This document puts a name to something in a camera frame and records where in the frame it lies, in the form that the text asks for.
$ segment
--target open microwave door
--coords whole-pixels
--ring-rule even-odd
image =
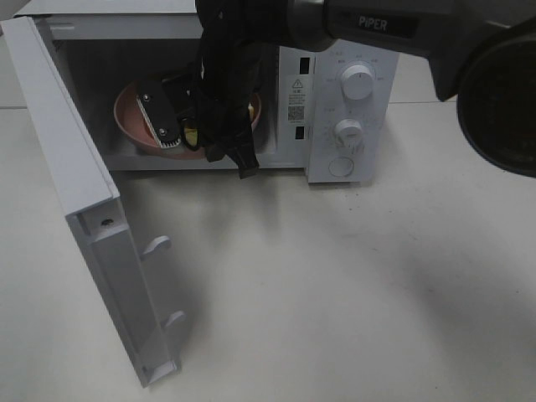
[[[158,318],[142,265],[169,239],[143,251],[134,244],[117,187],[54,63],[48,25],[21,17],[2,28],[64,216],[146,387],[178,368],[166,331],[184,314]]]

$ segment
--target table surface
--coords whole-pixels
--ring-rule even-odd
[[[115,175],[183,370],[142,389],[63,220],[0,38],[1,401],[534,401],[535,182],[484,162],[403,57],[368,186]]]

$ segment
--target sticker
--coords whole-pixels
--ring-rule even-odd
[[[286,77],[287,121],[290,124],[304,126],[309,117],[312,97],[312,80],[310,75],[289,75]]]

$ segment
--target white microwave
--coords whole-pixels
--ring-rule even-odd
[[[33,0],[2,27],[65,218],[147,386],[177,369],[166,332],[188,312],[157,318],[143,261],[170,239],[138,250],[110,171],[235,166],[147,154],[113,110],[133,80],[194,59],[202,32],[194,0]],[[319,54],[266,45],[260,168],[303,169],[310,183],[368,181],[397,61],[345,41]]]

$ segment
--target power knob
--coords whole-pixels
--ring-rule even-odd
[[[354,119],[340,121],[333,129],[333,135],[338,147],[358,147],[363,142],[363,128],[361,123]]]
[[[344,95],[353,101],[365,99],[374,90],[374,79],[374,71],[366,64],[348,67],[341,74]]]

